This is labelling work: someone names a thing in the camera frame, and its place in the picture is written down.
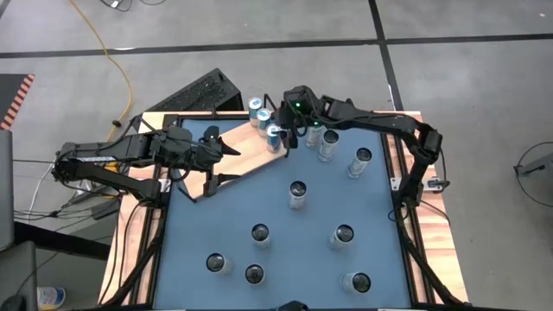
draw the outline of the blue table surface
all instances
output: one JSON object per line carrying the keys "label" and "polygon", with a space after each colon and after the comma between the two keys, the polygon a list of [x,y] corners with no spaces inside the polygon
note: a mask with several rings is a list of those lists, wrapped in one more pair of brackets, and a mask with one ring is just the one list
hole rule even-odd
{"label": "blue table surface", "polygon": [[[221,133],[245,121],[185,120],[194,140],[209,125]],[[300,147],[237,181],[211,198],[193,204],[178,191],[171,195],[154,308],[275,308],[298,300],[310,308],[407,308],[404,264],[391,210],[390,181],[380,135],[366,130],[339,131],[334,159],[320,162],[318,149]],[[358,179],[346,175],[355,151],[367,147],[372,159]],[[304,181],[307,203],[289,208],[289,185]],[[256,248],[251,228],[269,227],[271,245]],[[341,224],[355,231],[343,251],[328,247]],[[233,262],[228,276],[209,272],[207,256],[218,252]],[[251,286],[245,268],[264,267],[265,283]],[[372,280],[368,293],[347,293],[339,278],[363,271]]]}

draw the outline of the can top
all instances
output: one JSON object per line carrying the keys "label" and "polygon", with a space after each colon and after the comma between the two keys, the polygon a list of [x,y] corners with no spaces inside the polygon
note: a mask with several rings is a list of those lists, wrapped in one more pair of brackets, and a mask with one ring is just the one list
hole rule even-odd
{"label": "can top", "polygon": [[308,187],[303,183],[303,181],[294,181],[290,185],[290,192],[294,196],[302,196],[308,191]]}
{"label": "can top", "polygon": [[263,104],[263,101],[260,98],[250,98],[250,102],[248,103],[248,106],[252,109],[259,109],[261,108],[262,104]]}
{"label": "can top", "polygon": [[336,236],[342,242],[350,242],[353,240],[353,228],[349,225],[340,225],[336,229]]}
{"label": "can top", "polygon": [[266,108],[261,108],[257,111],[257,119],[259,121],[267,121],[270,119],[270,111]]}
{"label": "can top", "polygon": [[252,264],[245,270],[245,279],[252,283],[257,284],[263,280],[264,271],[258,264]]}
{"label": "can top", "polygon": [[336,143],[338,142],[338,133],[333,130],[327,130],[322,136],[327,143]]}
{"label": "can top", "polygon": [[369,162],[372,159],[372,153],[367,148],[357,149],[357,152],[355,153],[355,156],[357,156],[357,158],[360,161],[363,161],[363,162]]}
{"label": "can top", "polygon": [[267,127],[267,135],[268,136],[277,136],[279,131],[280,131],[280,126],[278,126],[276,124],[270,124]]}
{"label": "can top", "polygon": [[207,257],[206,267],[212,272],[219,272],[225,265],[225,258],[219,253],[213,253]]}
{"label": "can top", "polygon": [[251,236],[258,242],[264,241],[269,237],[269,228],[264,224],[254,225],[251,229]]}
{"label": "can top", "polygon": [[360,293],[366,293],[371,288],[371,279],[363,272],[356,273],[352,279],[353,288]]}

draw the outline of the table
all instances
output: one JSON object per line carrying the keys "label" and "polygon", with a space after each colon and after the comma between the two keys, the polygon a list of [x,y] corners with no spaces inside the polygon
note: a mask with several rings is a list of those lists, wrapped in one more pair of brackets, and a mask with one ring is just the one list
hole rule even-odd
{"label": "table", "polygon": [[[418,112],[405,112],[405,113],[408,113],[411,116],[422,120],[420,113]],[[191,117],[210,118],[210,114],[211,112],[145,112],[143,114],[143,118],[152,126],[161,129],[161,127],[163,127],[164,120],[167,121],[168,119],[170,119],[169,116],[179,115],[180,117],[184,117],[184,118],[191,118]],[[233,118],[236,116],[245,116],[246,112],[226,111],[226,112],[218,112],[218,115],[219,117],[222,117],[222,118],[225,118],[225,117]],[[148,130],[142,124],[139,131],[145,132]],[[391,161],[390,162],[391,170],[393,171],[393,174],[395,176],[401,176],[400,160],[403,160],[403,154],[404,154],[404,160],[408,167],[409,165],[411,165],[413,161],[412,156],[409,154],[407,150],[403,150],[403,154],[402,154],[402,150],[396,148],[393,137],[384,136],[384,140],[387,140],[388,142],[387,144],[384,144],[383,148],[388,149],[390,152],[389,158]],[[141,168],[141,169],[132,168],[130,171],[130,176],[135,178],[151,178],[152,174],[153,174],[153,168]],[[435,176],[434,167],[429,168],[429,170],[427,171],[426,177],[429,178],[432,176]],[[423,200],[444,210],[443,201],[440,194],[425,193],[423,195]],[[119,241],[123,240],[124,227],[128,222],[130,211],[132,210],[132,208],[136,203],[137,203],[136,200],[132,196],[126,196],[123,199],[121,212],[119,215],[119,226],[118,226],[118,232],[117,232]],[[422,241],[425,249],[425,255],[427,257],[427,260],[430,266],[434,269],[435,273],[442,279],[444,284],[448,286],[448,288],[452,291],[452,293],[455,296],[462,299],[463,301],[466,301],[467,295],[464,289],[461,271],[459,268],[459,264],[457,262],[453,239],[451,237],[451,233],[450,233],[447,221],[443,219],[440,215],[437,215],[434,212],[424,207],[419,207],[416,210],[416,217],[418,221],[416,221],[414,218],[411,219],[411,217],[409,217],[407,221],[409,223],[411,221],[413,221],[413,223],[418,223],[418,225],[414,226],[414,229],[415,231],[418,230],[421,233]],[[153,237],[155,229],[159,225],[159,221],[157,220],[158,218],[159,218],[159,211],[151,212],[145,209],[138,209],[137,212],[134,214],[134,217],[130,220],[129,233],[127,236],[127,243],[125,247],[124,267],[123,267],[123,273],[122,273],[123,279],[127,277],[127,275],[130,273],[130,271],[136,264],[137,255],[141,250],[143,250],[145,243],[148,240],[148,239],[142,239],[142,235],[148,231],[148,230],[145,230],[145,228],[149,227],[149,239],[151,239]],[[104,301],[108,300],[115,293],[118,287],[119,271],[121,270],[121,265],[120,265],[121,259],[122,259],[121,255],[123,251],[122,243],[118,244],[118,258],[114,257],[114,248],[115,248],[115,243],[112,243],[112,252],[111,252],[110,258],[108,259],[108,264],[106,266],[105,279],[104,279],[104,283],[101,291],[103,293],[105,288],[107,287],[107,294],[104,298]],[[152,276],[156,276],[159,272],[159,269],[160,269],[159,268],[160,265],[158,264],[159,260],[160,260],[159,255],[154,257],[152,260],[150,260],[150,263],[148,264],[148,266],[143,272],[143,277],[139,286],[137,286],[136,290],[131,292],[131,294],[127,297],[127,300],[125,301],[126,303],[148,303],[148,304],[153,303],[154,301],[153,293],[156,290],[156,283],[152,282],[153,280]],[[114,261],[116,263],[116,267],[115,267],[116,273],[114,274],[111,280],[111,284],[108,287],[108,280],[111,275],[111,268],[113,266]],[[420,271],[418,270],[416,264],[412,262],[412,260],[411,260],[410,270],[412,270],[414,288],[416,291],[416,300],[420,302],[426,301],[424,286],[423,286],[423,279],[421,278]]]}

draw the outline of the gray floor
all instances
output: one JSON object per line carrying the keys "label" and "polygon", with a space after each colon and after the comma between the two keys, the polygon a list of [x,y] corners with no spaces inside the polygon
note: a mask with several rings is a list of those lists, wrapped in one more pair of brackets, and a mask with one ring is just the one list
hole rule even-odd
{"label": "gray floor", "polygon": [[[78,1],[109,48],[244,41],[374,38],[366,1],[175,1],[133,3],[127,13]],[[549,1],[378,0],[389,38],[553,32]],[[12,0],[0,19],[0,52],[99,48],[65,0]],[[548,310],[553,304],[553,209],[521,193],[512,166],[531,145],[552,140],[551,41],[391,46],[405,110],[422,111],[444,135],[451,188],[445,193],[469,299],[476,305]],[[132,114],[219,67],[243,97],[279,98],[292,86],[351,97],[366,109],[390,109],[378,47],[294,48],[117,56],[130,76]],[[104,57],[0,60],[0,73],[35,73],[14,124],[15,157],[50,160],[67,141],[104,140],[126,103],[119,72]],[[544,146],[529,160],[553,151]],[[16,164],[16,208],[29,207],[44,165]],[[553,203],[550,182],[524,180],[532,195]],[[36,210],[53,210],[71,192],[45,181]],[[67,222],[43,220],[57,228]],[[78,227],[67,228],[72,232]],[[112,224],[92,227],[90,238]],[[65,286],[78,306],[91,306],[102,263],[60,257],[42,283]],[[88,285],[74,279],[79,270]]]}

